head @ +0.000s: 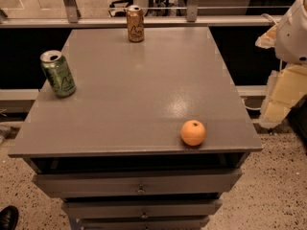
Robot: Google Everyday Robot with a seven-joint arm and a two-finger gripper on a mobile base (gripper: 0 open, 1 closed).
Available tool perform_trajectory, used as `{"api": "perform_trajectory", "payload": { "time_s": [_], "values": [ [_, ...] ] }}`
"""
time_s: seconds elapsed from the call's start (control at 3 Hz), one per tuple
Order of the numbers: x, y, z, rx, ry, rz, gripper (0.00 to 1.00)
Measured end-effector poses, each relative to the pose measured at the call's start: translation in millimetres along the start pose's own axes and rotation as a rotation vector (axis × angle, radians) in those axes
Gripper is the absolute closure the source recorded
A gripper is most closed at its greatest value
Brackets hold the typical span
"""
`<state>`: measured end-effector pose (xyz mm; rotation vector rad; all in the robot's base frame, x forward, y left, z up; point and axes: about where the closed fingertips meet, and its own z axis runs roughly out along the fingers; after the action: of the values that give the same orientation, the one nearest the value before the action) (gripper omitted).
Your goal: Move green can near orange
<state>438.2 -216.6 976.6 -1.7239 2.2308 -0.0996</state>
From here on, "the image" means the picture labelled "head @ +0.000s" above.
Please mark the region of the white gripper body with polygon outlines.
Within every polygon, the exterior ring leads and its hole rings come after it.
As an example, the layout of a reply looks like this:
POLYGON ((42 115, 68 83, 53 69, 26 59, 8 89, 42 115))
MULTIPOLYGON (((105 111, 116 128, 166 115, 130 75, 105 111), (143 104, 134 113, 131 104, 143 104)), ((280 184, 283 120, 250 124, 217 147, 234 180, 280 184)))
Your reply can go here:
POLYGON ((275 35, 275 55, 288 63, 307 63, 306 0, 295 0, 282 16, 275 35))

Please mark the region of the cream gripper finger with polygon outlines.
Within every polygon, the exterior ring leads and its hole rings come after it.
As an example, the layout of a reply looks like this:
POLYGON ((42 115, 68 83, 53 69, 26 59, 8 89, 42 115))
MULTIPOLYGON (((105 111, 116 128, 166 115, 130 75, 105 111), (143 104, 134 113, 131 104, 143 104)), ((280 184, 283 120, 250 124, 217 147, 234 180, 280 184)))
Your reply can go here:
POLYGON ((306 65, 287 64, 281 71, 272 71, 267 83, 266 98, 261 105, 260 126, 274 128, 280 125, 306 94, 306 65))
POLYGON ((265 33, 257 38, 255 45, 263 49, 273 48, 275 46, 276 29, 276 25, 270 27, 265 33))

